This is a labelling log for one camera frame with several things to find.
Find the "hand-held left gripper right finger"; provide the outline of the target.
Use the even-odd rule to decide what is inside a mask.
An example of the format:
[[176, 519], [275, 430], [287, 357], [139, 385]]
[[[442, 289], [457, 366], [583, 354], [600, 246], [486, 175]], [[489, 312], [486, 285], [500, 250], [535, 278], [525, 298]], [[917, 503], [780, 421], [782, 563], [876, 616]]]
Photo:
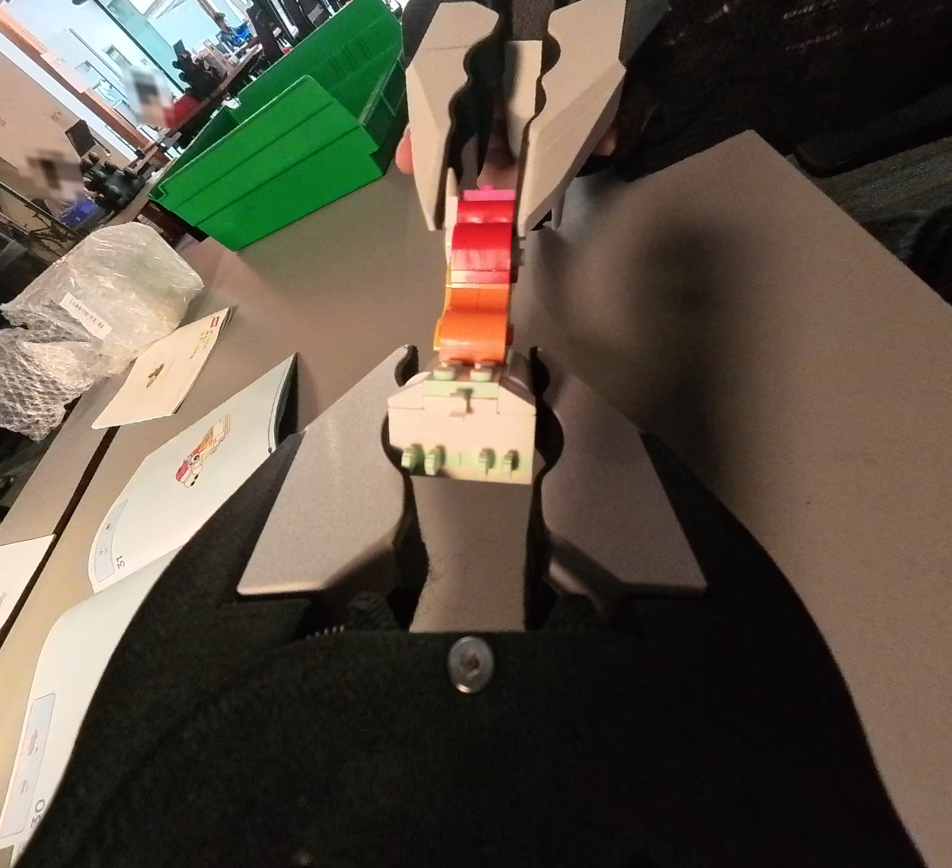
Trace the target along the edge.
[[703, 596], [708, 582], [636, 423], [539, 347], [530, 374], [541, 579], [607, 624], [632, 600]]

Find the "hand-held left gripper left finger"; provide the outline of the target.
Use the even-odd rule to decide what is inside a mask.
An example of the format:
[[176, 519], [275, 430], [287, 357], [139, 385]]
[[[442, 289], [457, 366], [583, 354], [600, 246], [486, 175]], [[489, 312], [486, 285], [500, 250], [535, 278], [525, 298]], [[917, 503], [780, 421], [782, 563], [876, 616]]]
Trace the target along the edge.
[[399, 346], [301, 433], [236, 594], [297, 600], [342, 624], [351, 601], [378, 595], [410, 626], [427, 576], [412, 491], [387, 439], [387, 400], [419, 368]]

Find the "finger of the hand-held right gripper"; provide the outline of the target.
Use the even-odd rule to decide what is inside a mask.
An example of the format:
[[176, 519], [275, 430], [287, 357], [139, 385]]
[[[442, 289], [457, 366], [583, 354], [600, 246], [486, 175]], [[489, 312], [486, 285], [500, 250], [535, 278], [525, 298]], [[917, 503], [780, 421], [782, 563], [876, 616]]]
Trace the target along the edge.
[[578, 0], [549, 17], [542, 41], [555, 58], [537, 80], [541, 103], [520, 151], [515, 225], [519, 235], [546, 215], [561, 217], [565, 193], [617, 112], [625, 80], [627, 0]]
[[470, 83], [467, 62], [496, 31], [499, 15], [477, 2], [444, 2], [406, 72], [413, 178], [430, 231], [445, 227], [453, 106]]

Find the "white orange red lego model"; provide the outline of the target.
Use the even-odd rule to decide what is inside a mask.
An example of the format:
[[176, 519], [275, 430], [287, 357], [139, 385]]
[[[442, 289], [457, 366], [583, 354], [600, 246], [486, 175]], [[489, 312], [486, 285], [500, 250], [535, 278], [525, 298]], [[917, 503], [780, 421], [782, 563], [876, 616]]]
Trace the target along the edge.
[[435, 362], [387, 403], [389, 445], [410, 474], [517, 485], [534, 478], [537, 398], [510, 323], [515, 213], [510, 188], [478, 187], [457, 200]]

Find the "person's right hand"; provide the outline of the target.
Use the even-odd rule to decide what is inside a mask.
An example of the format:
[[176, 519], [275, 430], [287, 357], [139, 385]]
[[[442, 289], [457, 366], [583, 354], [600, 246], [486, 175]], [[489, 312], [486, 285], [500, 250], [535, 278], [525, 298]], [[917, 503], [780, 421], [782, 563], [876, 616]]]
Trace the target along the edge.
[[[594, 148], [592, 155], [584, 163], [580, 174], [601, 171], [614, 156], [620, 132], [613, 124]], [[395, 153], [395, 163], [399, 172], [405, 175], [413, 173], [411, 131], [407, 127], [399, 141]], [[478, 188], [501, 188], [514, 190], [518, 184], [518, 163], [513, 157], [506, 140], [506, 134], [494, 135], [489, 142], [482, 170], [477, 179]]]

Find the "green plastic bin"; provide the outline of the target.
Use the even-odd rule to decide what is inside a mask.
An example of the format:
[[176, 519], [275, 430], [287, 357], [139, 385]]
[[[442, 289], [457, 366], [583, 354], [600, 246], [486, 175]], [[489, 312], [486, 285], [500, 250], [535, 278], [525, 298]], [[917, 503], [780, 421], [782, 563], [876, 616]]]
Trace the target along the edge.
[[158, 207], [239, 251], [381, 178], [387, 104], [368, 120], [306, 75], [154, 186]]
[[407, 123], [407, 89], [401, 25], [383, 0], [352, 0], [243, 89], [239, 124], [306, 75], [361, 120], [371, 104], [387, 104], [374, 119], [386, 125], [384, 176]]

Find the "open pale blue instruction booklet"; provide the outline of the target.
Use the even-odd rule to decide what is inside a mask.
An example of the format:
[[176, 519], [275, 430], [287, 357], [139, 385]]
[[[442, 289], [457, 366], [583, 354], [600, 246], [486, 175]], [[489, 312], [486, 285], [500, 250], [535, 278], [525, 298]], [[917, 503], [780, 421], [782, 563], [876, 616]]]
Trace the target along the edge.
[[46, 636], [2, 809], [13, 862], [49, 810], [121, 637], [177, 552], [278, 446], [296, 355], [145, 457], [89, 549], [92, 595]]

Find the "closed instruction booklet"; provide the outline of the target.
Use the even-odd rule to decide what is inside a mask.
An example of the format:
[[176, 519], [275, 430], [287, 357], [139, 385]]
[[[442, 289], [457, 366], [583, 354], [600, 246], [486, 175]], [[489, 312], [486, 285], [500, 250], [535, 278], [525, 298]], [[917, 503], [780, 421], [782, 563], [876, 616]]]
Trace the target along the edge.
[[227, 306], [177, 328], [144, 351], [93, 429], [149, 422], [174, 415], [203, 370], [232, 316]]

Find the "clear bubble wrap bundle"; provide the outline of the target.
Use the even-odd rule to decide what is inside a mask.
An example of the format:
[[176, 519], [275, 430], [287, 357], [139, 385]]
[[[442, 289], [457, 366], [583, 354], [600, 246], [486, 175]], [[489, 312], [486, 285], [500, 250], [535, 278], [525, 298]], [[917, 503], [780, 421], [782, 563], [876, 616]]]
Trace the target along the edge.
[[90, 387], [172, 334], [204, 287], [150, 226], [91, 232], [2, 304], [2, 429], [41, 441]]

